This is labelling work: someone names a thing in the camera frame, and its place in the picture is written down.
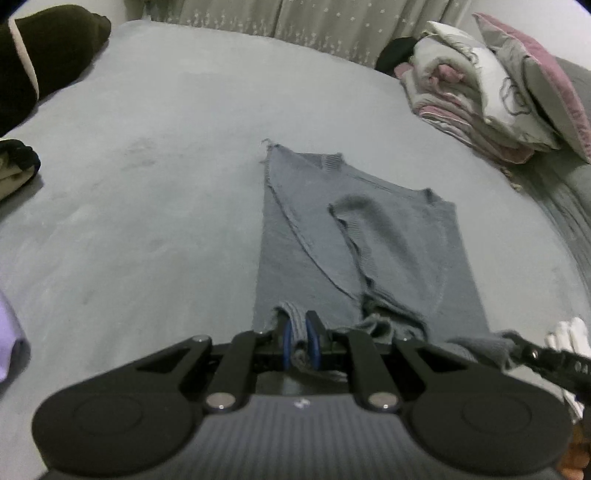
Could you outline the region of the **grey bed sheet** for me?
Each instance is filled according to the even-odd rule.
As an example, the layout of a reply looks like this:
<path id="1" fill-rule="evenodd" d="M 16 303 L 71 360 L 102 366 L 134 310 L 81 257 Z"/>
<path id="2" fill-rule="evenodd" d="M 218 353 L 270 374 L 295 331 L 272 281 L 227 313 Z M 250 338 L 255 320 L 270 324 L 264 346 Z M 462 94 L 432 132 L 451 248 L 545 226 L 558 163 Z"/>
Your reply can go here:
<path id="1" fill-rule="evenodd" d="M 272 141 L 453 202 L 493 330 L 539 342 L 590 315 L 530 196 L 417 118 L 396 80 L 315 50 L 130 22 L 14 136 L 42 166 L 1 207 L 1 289 L 31 347 L 1 397 L 5 479 L 43 472 L 31 420 L 53 392 L 194 334 L 249 329 Z"/>

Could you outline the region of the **grey patterned curtain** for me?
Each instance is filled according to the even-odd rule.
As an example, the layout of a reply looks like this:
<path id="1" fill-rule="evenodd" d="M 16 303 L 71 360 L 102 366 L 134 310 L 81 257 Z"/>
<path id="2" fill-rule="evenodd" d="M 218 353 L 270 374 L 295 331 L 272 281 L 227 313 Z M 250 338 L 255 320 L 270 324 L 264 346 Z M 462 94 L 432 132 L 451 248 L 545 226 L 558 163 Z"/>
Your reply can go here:
<path id="1" fill-rule="evenodd" d="M 457 26 L 462 0 L 140 1 L 151 21 L 273 37 L 373 67 L 394 39 L 418 37 L 429 21 Z"/>

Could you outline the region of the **grey ribbed blanket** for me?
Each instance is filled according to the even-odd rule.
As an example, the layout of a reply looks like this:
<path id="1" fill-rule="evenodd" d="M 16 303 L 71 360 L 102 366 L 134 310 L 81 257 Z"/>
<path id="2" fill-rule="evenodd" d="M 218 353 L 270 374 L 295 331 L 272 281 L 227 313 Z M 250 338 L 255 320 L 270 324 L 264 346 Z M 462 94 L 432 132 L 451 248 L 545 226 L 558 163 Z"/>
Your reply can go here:
<path id="1" fill-rule="evenodd" d="M 585 143 L 566 140 L 559 150 L 539 152 L 515 169 L 520 183 L 550 218 L 590 281 L 590 133 Z"/>

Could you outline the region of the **pink grey pillow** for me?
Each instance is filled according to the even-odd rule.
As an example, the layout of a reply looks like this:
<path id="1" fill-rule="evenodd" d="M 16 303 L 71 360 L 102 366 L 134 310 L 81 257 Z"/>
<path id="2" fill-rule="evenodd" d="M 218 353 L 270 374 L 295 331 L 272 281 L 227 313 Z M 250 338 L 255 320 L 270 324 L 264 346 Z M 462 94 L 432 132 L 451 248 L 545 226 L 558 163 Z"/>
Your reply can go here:
<path id="1" fill-rule="evenodd" d="M 590 160 L 590 71 L 552 55 L 533 37 L 484 14 L 473 15 L 485 44 L 533 102 L 542 120 Z"/>

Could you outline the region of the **dark brown striped garment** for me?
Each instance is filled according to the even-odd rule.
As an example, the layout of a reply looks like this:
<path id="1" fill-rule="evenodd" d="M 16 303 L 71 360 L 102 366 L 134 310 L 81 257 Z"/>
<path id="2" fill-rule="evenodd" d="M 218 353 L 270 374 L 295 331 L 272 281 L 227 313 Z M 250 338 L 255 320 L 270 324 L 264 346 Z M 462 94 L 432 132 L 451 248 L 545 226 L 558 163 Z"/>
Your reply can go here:
<path id="1" fill-rule="evenodd" d="M 1 24 L 1 134 L 67 87 L 108 42 L 110 20 L 66 4 Z"/>

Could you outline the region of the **folded pink grey quilt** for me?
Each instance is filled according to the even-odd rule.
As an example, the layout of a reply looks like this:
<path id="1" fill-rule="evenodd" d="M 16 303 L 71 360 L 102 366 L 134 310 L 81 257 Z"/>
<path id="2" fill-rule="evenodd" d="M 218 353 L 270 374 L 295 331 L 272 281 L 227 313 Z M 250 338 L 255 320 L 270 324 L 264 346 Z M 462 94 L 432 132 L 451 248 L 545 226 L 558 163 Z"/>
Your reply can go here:
<path id="1" fill-rule="evenodd" d="M 524 164 L 559 147 L 495 54 L 454 26 L 429 21 L 394 73 L 415 115 L 494 161 Z"/>

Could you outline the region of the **grey knit sweater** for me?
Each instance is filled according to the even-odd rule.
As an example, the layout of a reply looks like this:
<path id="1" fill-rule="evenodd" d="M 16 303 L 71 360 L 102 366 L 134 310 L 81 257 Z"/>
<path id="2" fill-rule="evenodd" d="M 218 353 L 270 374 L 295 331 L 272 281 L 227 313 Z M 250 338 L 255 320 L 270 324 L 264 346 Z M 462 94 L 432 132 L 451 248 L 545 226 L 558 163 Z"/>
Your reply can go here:
<path id="1" fill-rule="evenodd" d="M 267 147 L 253 326 L 280 317 L 304 337 L 315 312 L 380 343 L 417 339 L 507 371 L 515 344 L 493 333 L 454 204 L 349 166 L 339 154 Z"/>

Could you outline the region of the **white cloth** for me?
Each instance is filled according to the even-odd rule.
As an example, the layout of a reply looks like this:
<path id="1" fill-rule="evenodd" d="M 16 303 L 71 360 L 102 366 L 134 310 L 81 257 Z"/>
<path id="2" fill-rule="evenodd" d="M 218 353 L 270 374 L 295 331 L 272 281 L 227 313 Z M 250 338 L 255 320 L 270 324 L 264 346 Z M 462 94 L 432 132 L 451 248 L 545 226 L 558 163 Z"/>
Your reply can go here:
<path id="1" fill-rule="evenodd" d="M 588 335 L 589 332 L 585 322 L 579 317 L 573 317 L 568 321 L 558 322 L 546 334 L 545 344 L 555 351 L 566 351 L 589 358 L 590 344 Z M 561 390 L 561 394 L 572 421 L 578 423 L 583 419 L 583 404 L 576 399 L 574 394 L 565 389 Z"/>

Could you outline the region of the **olive black garment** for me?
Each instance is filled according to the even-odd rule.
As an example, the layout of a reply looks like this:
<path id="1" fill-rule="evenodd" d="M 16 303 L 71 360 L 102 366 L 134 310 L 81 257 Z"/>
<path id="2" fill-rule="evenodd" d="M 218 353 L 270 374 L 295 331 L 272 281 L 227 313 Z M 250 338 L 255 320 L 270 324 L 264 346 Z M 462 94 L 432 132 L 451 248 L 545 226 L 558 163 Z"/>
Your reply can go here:
<path id="1" fill-rule="evenodd" d="M 1 140 L 0 199 L 6 200 L 37 175 L 41 160 L 32 147 L 16 139 Z"/>

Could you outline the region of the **lilac purple garment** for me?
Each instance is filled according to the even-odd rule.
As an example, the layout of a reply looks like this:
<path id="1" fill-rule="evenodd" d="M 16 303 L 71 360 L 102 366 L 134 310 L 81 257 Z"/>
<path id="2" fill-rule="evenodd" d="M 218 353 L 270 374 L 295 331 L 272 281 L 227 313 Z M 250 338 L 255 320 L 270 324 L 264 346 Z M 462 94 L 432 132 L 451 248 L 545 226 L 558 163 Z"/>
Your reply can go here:
<path id="1" fill-rule="evenodd" d="M 1 383 L 14 378 L 28 361 L 29 343 L 16 313 L 4 294 L 0 295 Z"/>

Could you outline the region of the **black object behind quilt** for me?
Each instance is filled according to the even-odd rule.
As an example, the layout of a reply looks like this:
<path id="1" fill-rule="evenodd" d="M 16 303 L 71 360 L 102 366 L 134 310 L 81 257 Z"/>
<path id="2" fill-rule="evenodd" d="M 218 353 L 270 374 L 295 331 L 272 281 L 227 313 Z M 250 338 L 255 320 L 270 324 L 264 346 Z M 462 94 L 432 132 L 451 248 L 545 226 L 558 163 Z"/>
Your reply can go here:
<path id="1" fill-rule="evenodd" d="M 380 53 L 375 70 L 393 76 L 394 70 L 412 57 L 417 43 L 418 40 L 414 37 L 400 37 L 391 40 Z"/>

